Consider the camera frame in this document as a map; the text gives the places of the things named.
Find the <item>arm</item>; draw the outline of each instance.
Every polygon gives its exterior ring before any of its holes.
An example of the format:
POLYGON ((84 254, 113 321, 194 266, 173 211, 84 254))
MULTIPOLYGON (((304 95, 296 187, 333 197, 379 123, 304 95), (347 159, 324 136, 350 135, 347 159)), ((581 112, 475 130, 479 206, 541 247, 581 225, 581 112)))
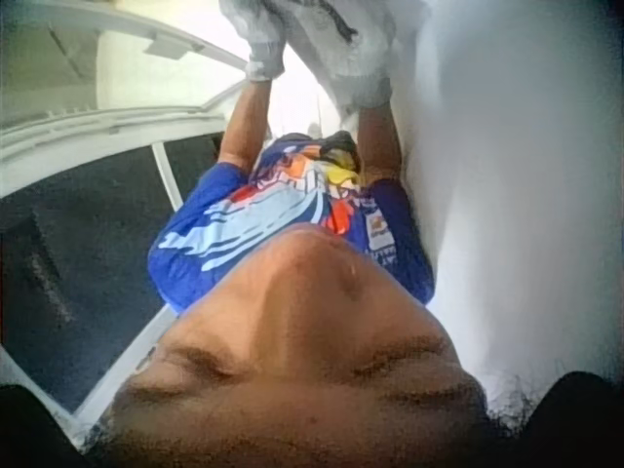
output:
POLYGON ((243 90, 221 142, 219 163, 251 173, 266 135, 271 83, 251 82, 243 90))
POLYGON ((383 178, 401 177, 401 146, 390 102, 360 110, 358 153, 364 167, 364 185, 383 178))

